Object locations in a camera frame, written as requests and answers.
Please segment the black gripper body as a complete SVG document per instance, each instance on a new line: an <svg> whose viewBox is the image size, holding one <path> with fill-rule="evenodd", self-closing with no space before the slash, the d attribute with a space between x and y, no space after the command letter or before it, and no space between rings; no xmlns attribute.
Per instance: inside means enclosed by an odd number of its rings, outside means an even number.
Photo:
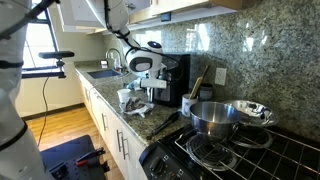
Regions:
<svg viewBox="0 0 320 180"><path fill-rule="evenodd" d="M171 73L167 67L161 69L159 74L159 79L170 82L172 80Z"/></svg>

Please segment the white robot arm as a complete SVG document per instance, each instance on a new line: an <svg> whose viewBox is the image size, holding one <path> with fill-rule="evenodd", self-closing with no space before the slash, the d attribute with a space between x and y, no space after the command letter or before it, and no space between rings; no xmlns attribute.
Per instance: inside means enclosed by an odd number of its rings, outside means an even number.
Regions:
<svg viewBox="0 0 320 180"><path fill-rule="evenodd" d="M37 143L15 108L22 77L23 49L27 24L51 4L60 0L1 0L0 3L0 177L1 180L52 180L46 170ZM102 25L114 34L125 51L127 67L134 72L146 71L140 85L166 88L159 78L162 46L150 41L141 47L131 36L127 0L86 0Z"/></svg>

